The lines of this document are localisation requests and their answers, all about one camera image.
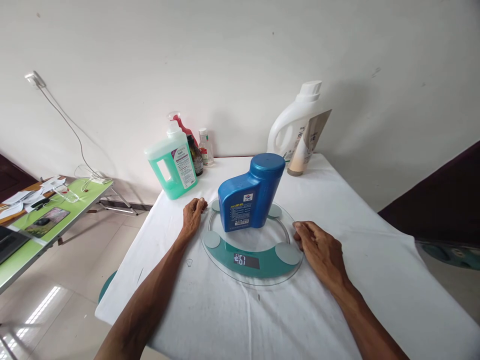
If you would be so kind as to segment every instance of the computer mouse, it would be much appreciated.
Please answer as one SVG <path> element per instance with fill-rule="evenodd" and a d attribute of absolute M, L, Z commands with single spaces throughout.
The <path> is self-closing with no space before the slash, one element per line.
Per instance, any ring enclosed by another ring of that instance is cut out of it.
<path fill-rule="evenodd" d="M 48 217 L 41 217 L 37 221 L 35 221 L 35 225 L 43 226 L 43 225 L 47 225 L 49 222 L 50 222 L 50 219 Z"/>

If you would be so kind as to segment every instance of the glass bathroom scale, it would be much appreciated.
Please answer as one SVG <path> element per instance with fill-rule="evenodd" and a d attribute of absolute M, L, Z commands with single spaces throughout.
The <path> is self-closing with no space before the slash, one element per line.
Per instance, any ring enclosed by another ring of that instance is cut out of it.
<path fill-rule="evenodd" d="M 201 243 L 210 260 L 231 278 L 255 286 L 271 286 L 295 274 L 303 260 L 290 214 L 273 203 L 265 225 L 225 232 L 218 199 L 202 227 Z"/>

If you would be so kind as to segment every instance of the blue bottle cap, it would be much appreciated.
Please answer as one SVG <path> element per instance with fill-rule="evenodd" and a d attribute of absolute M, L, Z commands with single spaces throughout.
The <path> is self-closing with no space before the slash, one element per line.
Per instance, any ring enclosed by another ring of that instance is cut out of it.
<path fill-rule="evenodd" d="M 265 152 L 251 159 L 250 173 L 260 179 L 275 179 L 282 176 L 285 160 L 280 155 Z"/>

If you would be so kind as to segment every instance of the table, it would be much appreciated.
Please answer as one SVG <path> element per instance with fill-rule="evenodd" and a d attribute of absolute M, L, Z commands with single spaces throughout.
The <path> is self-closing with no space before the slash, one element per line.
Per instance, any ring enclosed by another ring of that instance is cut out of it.
<path fill-rule="evenodd" d="M 59 177 L 60 180 L 62 179 L 65 179 L 65 176 L 60 176 Z M 39 182 L 36 182 L 30 186 L 27 186 L 26 188 L 24 188 L 22 191 L 37 191 L 37 190 L 40 190 L 41 188 L 41 185 L 42 185 L 42 181 L 39 181 Z M 48 191 L 46 193 L 43 194 L 43 196 L 45 198 L 48 198 L 50 195 L 52 194 L 55 194 L 55 192 L 52 190 L 52 191 Z M 8 224 L 10 223 L 12 220 L 18 218 L 18 217 L 21 217 L 22 215 L 25 215 L 27 212 L 25 211 L 25 209 L 23 208 L 20 212 L 17 212 L 16 214 L 13 214 L 13 215 L 10 215 L 10 216 L 7 216 L 7 217 L 4 217 L 4 218 L 1 218 L 0 219 L 0 225 L 2 224 Z"/>
<path fill-rule="evenodd" d="M 115 322 L 174 242 L 183 207 L 193 197 L 214 200 L 219 185 L 245 173 L 250 159 L 215 159 L 179 199 L 160 194 L 98 305 L 97 318 Z M 411 359 L 480 357 L 480 327 L 429 273 L 414 239 L 370 209 L 325 157 L 315 154 L 300 177 L 285 173 L 274 201 L 295 220 L 312 220 L 341 241 L 352 283 Z M 209 215 L 203 215 L 202 226 Z M 361 358 L 339 306 L 307 261 L 279 285 L 245 285 L 216 268 L 198 234 L 149 346 L 173 359 Z"/>
<path fill-rule="evenodd" d="M 38 211 L 32 211 L 25 214 L 17 221 L 8 226 L 9 229 L 18 231 L 25 230 L 28 226 L 48 213 L 52 208 L 57 207 L 69 211 L 70 213 L 49 232 L 41 238 L 32 238 L 25 245 L 19 248 L 12 256 L 0 264 L 0 294 L 3 293 L 16 279 L 19 278 L 41 255 L 43 255 L 55 241 L 59 240 L 65 232 L 94 205 L 103 194 L 113 186 L 113 181 L 106 184 L 97 184 L 91 182 L 88 185 L 88 192 L 82 192 L 81 187 L 85 180 L 77 179 L 73 181 L 68 188 L 77 194 L 80 199 L 75 203 L 63 201 L 63 198 L 55 194 L 46 204 L 48 207 L 42 207 Z"/>

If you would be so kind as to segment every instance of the digital display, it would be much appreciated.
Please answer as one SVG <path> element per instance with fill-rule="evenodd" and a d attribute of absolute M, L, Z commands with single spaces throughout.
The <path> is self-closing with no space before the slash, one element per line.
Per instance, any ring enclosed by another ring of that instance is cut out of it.
<path fill-rule="evenodd" d="M 260 270 L 260 261 L 256 257 L 245 256 L 236 253 L 233 254 L 233 262 L 238 265 Z"/>

